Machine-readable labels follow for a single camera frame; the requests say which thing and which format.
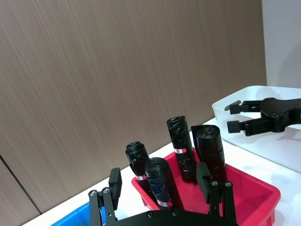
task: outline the white plastic bin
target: white plastic bin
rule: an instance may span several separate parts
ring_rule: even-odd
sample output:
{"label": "white plastic bin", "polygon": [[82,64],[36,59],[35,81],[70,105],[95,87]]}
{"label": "white plastic bin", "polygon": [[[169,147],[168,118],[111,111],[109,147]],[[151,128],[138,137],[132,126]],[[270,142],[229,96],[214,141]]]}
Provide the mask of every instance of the white plastic bin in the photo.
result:
{"label": "white plastic bin", "polygon": [[263,133],[246,137],[244,132],[228,133],[227,121],[240,122],[260,118],[260,113],[230,114],[225,107],[240,100],[263,100],[274,97],[277,99],[301,98],[301,89],[250,86],[230,96],[217,101],[212,105],[218,126],[223,139],[240,146],[250,152],[277,162],[293,170],[301,172],[301,125],[287,127],[282,133]]}

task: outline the red tray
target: red tray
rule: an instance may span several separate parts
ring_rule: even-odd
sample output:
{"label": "red tray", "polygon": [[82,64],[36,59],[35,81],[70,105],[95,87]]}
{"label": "red tray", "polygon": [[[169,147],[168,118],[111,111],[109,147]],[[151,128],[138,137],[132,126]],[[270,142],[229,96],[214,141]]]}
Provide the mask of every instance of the red tray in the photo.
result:
{"label": "red tray", "polygon": [[[165,159],[173,173],[185,210],[208,213],[203,194],[198,185],[182,181],[174,153]],[[275,222],[275,207],[280,200],[280,191],[257,178],[254,178],[232,166],[226,165],[228,180],[233,183],[237,221],[240,226],[272,226]],[[137,179],[132,179],[133,186],[140,193],[143,203],[150,210],[159,210],[155,203],[139,186]]]}

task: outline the wood grain panel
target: wood grain panel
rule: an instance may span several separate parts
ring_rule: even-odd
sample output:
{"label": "wood grain panel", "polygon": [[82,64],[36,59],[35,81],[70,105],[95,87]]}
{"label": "wood grain panel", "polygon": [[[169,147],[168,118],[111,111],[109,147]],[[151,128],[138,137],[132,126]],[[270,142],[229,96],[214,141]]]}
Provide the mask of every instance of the wood grain panel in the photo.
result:
{"label": "wood grain panel", "polygon": [[0,200],[0,225],[21,225],[39,215],[2,161],[0,161]]}
{"label": "wood grain panel", "polygon": [[6,0],[0,35],[0,153],[42,211],[266,84],[259,0]]}

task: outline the red and white label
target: red and white label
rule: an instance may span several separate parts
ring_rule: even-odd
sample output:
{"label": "red and white label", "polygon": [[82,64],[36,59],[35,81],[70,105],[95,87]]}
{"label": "red and white label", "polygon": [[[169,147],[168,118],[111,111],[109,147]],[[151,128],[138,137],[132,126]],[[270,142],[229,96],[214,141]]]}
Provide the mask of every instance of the red and white label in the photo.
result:
{"label": "red and white label", "polygon": [[157,200],[157,202],[160,206],[164,206],[164,207],[172,207],[173,206],[173,203],[171,201],[161,202],[161,201]]}
{"label": "red and white label", "polygon": [[182,153],[185,153],[185,152],[186,152],[186,148],[183,148],[183,149],[175,149],[174,152],[177,153],[177,154],[182,154]]}
{"label": "red and white label", "polygon": [[143,175],[143,176],[136,176],[137,180],[146,180],[147,176]]}

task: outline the black plastic wrap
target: black plastic wrap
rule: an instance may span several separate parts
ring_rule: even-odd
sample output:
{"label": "black plastic wrap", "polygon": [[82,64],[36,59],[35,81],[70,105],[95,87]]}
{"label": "black plastic wrap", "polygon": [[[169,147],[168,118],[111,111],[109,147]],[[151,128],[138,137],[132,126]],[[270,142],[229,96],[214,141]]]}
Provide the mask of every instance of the black plastic wrap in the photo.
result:
{"label": "black plastic wrap", "polygon": [[185,116],[167,120],[170,139],[174,146],[175,156],[184,181],[196,181],[196,162]]}
{"label": "black plastic wrap", "polygon": [[159,208],[183,210],[183,203],[168,161],[162,158],[151,158],[145,164],[145,172]]}
{"label": "black plastic wrap", "polygon": [[145,150],[144,144],[139,141],[128,144],[126,155],[130,167],[136,175],[138,184],[155,201],[156,199],[151,191],[151,187],[145,174],[145,163],[149,159],[149,156]]}
{"label": "black plastic wrap", "polygon": [[191,127],[200,161],[205,162],[214,180],[227,181],[220,129],[215,125]]}

